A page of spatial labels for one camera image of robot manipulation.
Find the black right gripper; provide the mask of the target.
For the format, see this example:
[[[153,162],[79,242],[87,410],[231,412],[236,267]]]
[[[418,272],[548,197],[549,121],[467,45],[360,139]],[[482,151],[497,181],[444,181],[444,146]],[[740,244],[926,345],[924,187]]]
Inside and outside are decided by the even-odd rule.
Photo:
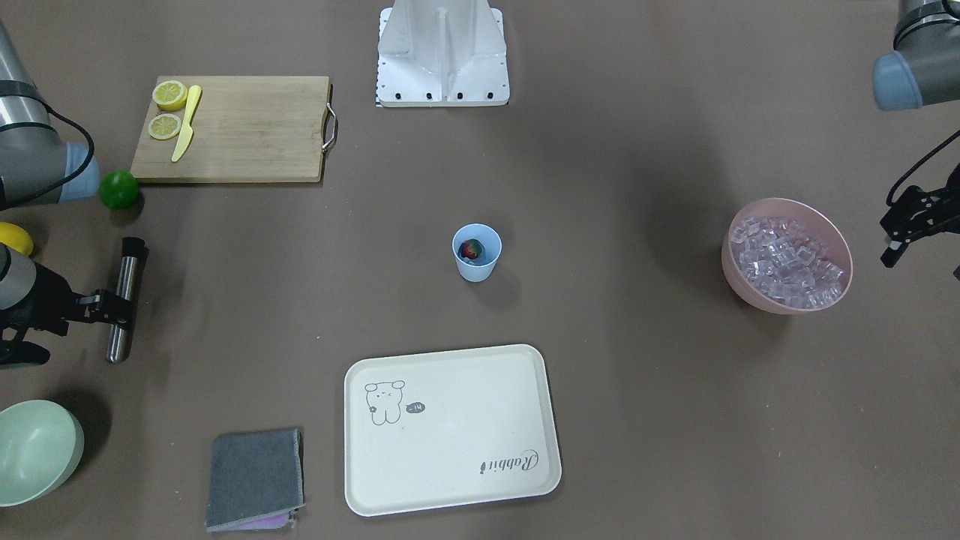
[[[13,336],[2,338],[3,368],[41,366],[49,361],[48,349],[27,341],[31,329],[65,336],[71,322],[134,327],[130,298],[113,291],[83,296],[60,274],[33,259],[2,260],[1,308],[2,331],[13,329]]]

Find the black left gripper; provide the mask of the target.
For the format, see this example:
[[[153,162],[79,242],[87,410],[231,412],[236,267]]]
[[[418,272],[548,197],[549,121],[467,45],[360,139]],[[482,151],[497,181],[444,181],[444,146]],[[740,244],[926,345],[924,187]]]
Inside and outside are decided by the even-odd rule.
[[[893,198],[902,182],[922,165],[922,161],[913,165],[888,192],[888,211],[879,221],[886,233],[886,248],[880,256],[885,268],[894,267],[908,245],[923,237],[958,232],[959,167],[949,174],[945,187],[927,192],[910,185],[899,198]]]

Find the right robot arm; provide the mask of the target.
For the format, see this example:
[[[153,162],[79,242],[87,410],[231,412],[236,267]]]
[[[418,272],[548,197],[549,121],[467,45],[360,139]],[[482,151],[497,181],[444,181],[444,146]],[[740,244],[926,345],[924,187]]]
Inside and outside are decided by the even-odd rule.
[[[59,114],[46,102],[22,65],[13,41],[1,33],[1,173],[2,208],[62,204],[92,198],[99,188],[94,143],[61,140],[52,126]],[[2,328],[13,336],[2,341],[2,367],[45,365],[50,352],[28,342],[31,329],[65,336],[69,325],[106,323],[110,327],[106,359],[124,362],[130,353],[137,288],[148,249],[140,237],[124,237],[118,283],[87,296],[72,290],[60,274],[10,246],[2,246]]]

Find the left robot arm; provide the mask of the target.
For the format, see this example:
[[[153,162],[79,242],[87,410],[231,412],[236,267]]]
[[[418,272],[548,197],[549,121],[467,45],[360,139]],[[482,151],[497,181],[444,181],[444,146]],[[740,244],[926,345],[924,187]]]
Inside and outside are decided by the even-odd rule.
[[[959,19],[956,1],[901,1],[892,50],[873,65],[873,96],[881,112],[901,112],[957,101],[959,97]],[[943,187],[926,190],[905,182],[940,151],[956,143],[958,133],[927,151],[886,195],[879,221],[887,246],[880,261],[894,267],[920,239],[959,233],[959,168]]]

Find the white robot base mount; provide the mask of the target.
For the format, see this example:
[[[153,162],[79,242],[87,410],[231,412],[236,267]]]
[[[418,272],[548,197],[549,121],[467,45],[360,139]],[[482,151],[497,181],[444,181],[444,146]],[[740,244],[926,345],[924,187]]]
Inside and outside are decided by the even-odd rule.
[[[498,107],[511,98],[501,10],[395,1],[378,16],[378,107]]]

